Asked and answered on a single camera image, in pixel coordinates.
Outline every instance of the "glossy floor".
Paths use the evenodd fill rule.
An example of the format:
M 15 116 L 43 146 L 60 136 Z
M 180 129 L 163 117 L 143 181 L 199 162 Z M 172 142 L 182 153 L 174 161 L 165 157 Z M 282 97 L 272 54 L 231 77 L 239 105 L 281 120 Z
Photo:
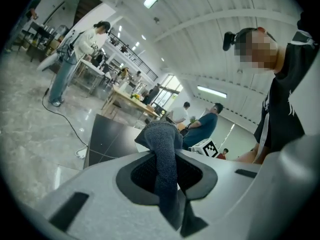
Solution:
M 84 145 L 62 116 L 48 112 L 43 95 L 54 74 L 36 72 L 37 60 L 30 62 L 24 51 L 5 54 L 0 62 L 0 152 L 1 170 L 22 202 L 34 204 L 83 169 L 75 152 Z M 79 137 L 89 142 L 96 113 L 103 101 L 73 84 L 65 92 L 65 103 L 53 107 L 66 116 Z M 114 120 L 131 124 L 134 118 L 118 111 Z

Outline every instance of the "ceiling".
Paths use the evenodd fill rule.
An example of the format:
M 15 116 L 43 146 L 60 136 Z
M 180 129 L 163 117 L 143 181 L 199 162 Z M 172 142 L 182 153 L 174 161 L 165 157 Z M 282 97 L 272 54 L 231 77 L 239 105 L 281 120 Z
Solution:
M 123 14 L 121 25 L 140 49 L 163 57 L 167 70 L 191 95 L 222 103 L 225 117 L 253 127 L 274 75 L 238 73 L 233 48 L 222 49 L 224 33 L 261 26 L 285 46 L 301 13 L 294 0 L 158 0 L 150 9 L 145 0 L 103 1 Z M 199 91 L 197 85 L 227 93 L 227 98 Z

